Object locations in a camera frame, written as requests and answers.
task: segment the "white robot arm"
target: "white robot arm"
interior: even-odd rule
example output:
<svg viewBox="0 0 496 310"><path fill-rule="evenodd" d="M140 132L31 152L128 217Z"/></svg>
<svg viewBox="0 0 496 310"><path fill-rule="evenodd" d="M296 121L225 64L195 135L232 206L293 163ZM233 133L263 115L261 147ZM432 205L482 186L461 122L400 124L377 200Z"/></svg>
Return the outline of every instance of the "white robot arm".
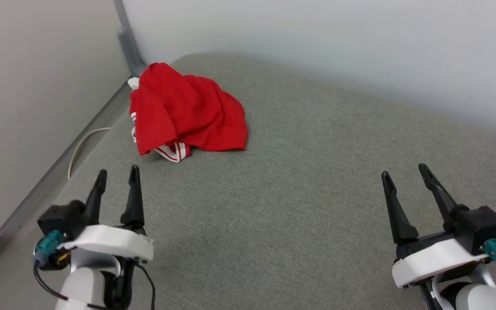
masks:
<svg viewBox="0 0 496 310"><path fill-rule="evenodd" d="M399 288L418 286L429 310L496 309L496 285L487 268L496 262L496 213L482 206L470 210L457 204L425 164L423 181L443 217L443 232L419 237L397 200L387 171L382 184L394 243L392 276ZM469 277L439 290L440 282Z"/></svg>
<svg viewBox="0 0 496 310"><path fill-rule="evenodd" d="M57 297L57 310L127 309L131 302L133 270L152 261L153 241L144 231L143 200L139 167L130 173L130 196L122 225L99 224L101 196L106 187L106 171L99 173L85 204L78 200L66 206L52 206L39 219L45 234L34 250L37 282ZM61 270L70 265L70 275L58 293L47 286L39 270Z"/></svg>

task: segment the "black cable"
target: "black cable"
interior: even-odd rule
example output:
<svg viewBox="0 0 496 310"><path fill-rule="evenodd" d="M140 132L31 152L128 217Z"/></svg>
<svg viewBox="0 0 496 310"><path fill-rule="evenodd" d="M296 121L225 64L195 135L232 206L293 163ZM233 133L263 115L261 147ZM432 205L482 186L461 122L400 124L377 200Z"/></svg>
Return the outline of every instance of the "black cable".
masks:
<svg viewBox="0 0 496 310"><path fill-rule="evenodd" d="M137 267L139 267L143 272L145 273L146 278L150 282L150 286L152 287L152 302L150 302L150 310L154 310L155 305L156 305L156 286L154 286L154 282L148 275L148 272L146 272L145 267L141 266L139 263L135 264Z"/></svg>
<svg viewBox="0 0 496 310"><path fill-rule="evenodd" d="M39 263L40 262L37 261L37 260L34 262L34 277L36 278L36 281L49 294L55 296L56 298L60 298L62 300L67 301L68 300L68 297L66 297L63 294L61 294L61 293L53 290L51 287L49 287L49 285L47 285L43 281L43 279L41 278L40 273L39 273ZM146 271L145 267L141 266L139 263L136 263L135 265L137 267L139 267L141 270L143 270L143 272L145 273L146 278L150 282L150 286L152 287L152 301L150 302L150 309L151 310L154 310L155 309L155 306L156 306L156 286L154 286L154 282L152 281L152 279L148 275L148 272ZM114 310L114 308L108 308L108 307L98 306L96 304L87 304L87 307L88 308L92 308L92 309L98 309L98 310Z"/></svg>
<svg viewBox="0 0 496 310"><path fill-rule="evenodd" d="M43 289L45 291L47 291L49 294L55 296L56 298L60 298L62 300L67 301L68 297L64 296L63 294L60 294L59 292L54 291L51 287L49 287L49 285L47 285L45 282L43 282L43 280L41 279L40 273L39 273L39 265L40 265L40 262L35 261L35 263L34 263L34 277L36 278L36 281L39 283L39 285L41 287L43 287Z"/></svg>
<svg viewBox="0 0 496 310"><path fill-rule="evenodd" d="M55 296L56 298L60 298L62 300L67 301L68 297L53 290L51 287L49 287L49 285L47 285L45 282L43 282L43 279L41 278L40 273L39 273L39 264L40 264L39 261L35 261L35 263L34 263L34 277L36 278L36 281L39 283L39 285L41 287L43 287L43 289L45 291L47 291L49 294ZM103 306L97 306L96 304L87 304L87 307L93 308L93 309L99 309L99 310L112 310L113 309L113 308L108 308L108 307L103 307Z"/></svg>

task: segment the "cable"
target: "cable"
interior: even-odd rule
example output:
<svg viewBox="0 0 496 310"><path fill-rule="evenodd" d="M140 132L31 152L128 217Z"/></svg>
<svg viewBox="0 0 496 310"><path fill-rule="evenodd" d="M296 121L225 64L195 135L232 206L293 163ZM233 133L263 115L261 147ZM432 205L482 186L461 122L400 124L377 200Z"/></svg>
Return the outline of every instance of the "cable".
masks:
<svg viewBox="0 0 496 310"><path fill-rule="evenodd" d="M55 296L56 298L60 298L64 301L68 301L68 297L64 296L63 294L53 290L49 285L47 285L45 282L43 282L43 279L40 276L39 273L39 261L35 261L34 263L34 277L36 278L36 281L39 283L41 287L45 291L47 291L49 294ZM112 310L113 308L108 308L108 307L103 307L103 306L97 306L96 304L87 304L88 308L93 308L93 309L99 309L99 310Z"/></svg>
<svg viewBox="0 0 496 310"><path fill-rule="evenodd" d="M55 296L56 298L60 298L60 299L62 299L64 301L67 301L69 299L68 297L66 297L63 294L61 294L61 293L53 290L51 287L49 287L49 285L47 285L43 281L43 279L41 278L40 273L39 273L39 263L40 262L37 261L37 260L34 262L34 277L36 278L36 281L49 294ZM139 267L141 270L143 270L146 278L150 282L150 286L152 287L152 301L150 302L150 310L154 310L155 309L155 306L156 306L156 286L154 286L154 282L152 281L152 279L148 275L148 272L146 271L145 267L141 266L139 263L136 263L135 265L137 267ZM87 307L88 308L92 308L92 309L99 309L99 310L116 310L116 308L108 308L108 307L103 307L103 306L97 306L96 304L87 304Z"/></svg>
<svg viewBox="0 0 496 310"><path fill-rule="evenodd" d="M72 175L72 165L74 164L74 161L75 161L75 158L76 156L78 155L78 151L81 149L81 147L83 146L83 143L85 143L85 141L93 134L93 133L97 133L99 131L107 131L107 130L110 130L110 127L103 127L103 128L99 128L99 129L95 129L95 130L91 130L90 132L87 133L87 135L83 136L83 138L81 138L81 140L79 141L79 143L77 144L77 147L76 149L74 150L74 153L72 154L72 158L70 159L70 164L68 165L68 180L70 179L71 175Z"/></svg>
<svg viewBox="0 0 496 310"><path fill-rule="evenodd" d="M148 272L146 272L145 267L141 266L139 263L136 263L136 266L139 267L143 272L145 273L146 278L150 282L150 286L152 287L152 302L150 302L150 310L154 310L155 305L156 305L156 286L154 286L154 282L148 275Z"/></svg>
<svg viewBox="0 0 496 310"><path fill-rule="evenodd" d="M34 263L34 277L36 278L36 281L49 294L55 296L56 298L60 298L62 300L67 301L68 297L64 296L63 294L60 294L59 292L54 291L51 287L49 287L49 285L47 285L45 282L43 282L43 279L41 278L40 273L39 273L39 265L40 265L40 262L38 260L36 260Z"/></svg>

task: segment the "white cable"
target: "white cable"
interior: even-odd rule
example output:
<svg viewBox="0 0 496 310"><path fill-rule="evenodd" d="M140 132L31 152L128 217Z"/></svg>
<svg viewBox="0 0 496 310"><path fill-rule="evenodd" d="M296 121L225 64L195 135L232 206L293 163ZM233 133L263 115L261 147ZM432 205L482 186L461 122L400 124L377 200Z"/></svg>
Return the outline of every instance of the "white cable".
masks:
<svg viewBox="0 0 496 310"><path fill-rule="evenodd" d="M85 140L87 140L93 133L96 133L99 131L107 131L107 130L110 130L110 127L103 127L103 128L91 130L90 132L87 133L87 135L85 135L83 138L81 138L81 140L77 144L76 149L74 150L74 153L72 154L72 158L70 159L70 164L68 165L68 174L67 174L68 180L70 179L70 177L72 175L72 165L74 164L75 158L78 155L78 151L83 146L83 143L85 143Z"/></svg>

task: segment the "gray mattress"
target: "gray mattress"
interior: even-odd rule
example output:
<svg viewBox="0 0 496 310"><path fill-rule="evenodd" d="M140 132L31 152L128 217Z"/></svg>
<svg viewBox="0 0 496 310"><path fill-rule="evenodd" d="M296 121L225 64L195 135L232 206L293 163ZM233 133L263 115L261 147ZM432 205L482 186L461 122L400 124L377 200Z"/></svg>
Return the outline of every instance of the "gray mattress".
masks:
<svg viewBox="0 0 496 310"><path fill-rule="evenodd" d="M421 162L457 202L496 210L494 133L239 57L195 54L173 67L242 102L246 151L195 149L179 164L140 157L126 113L58 201L85 199L107 169L101 220L118 223L139 165L160 309L424 308L419 289L397 289L391 277L381 172L422 236L442 220ZM149 305L138 271L132 309Z"/></svg>

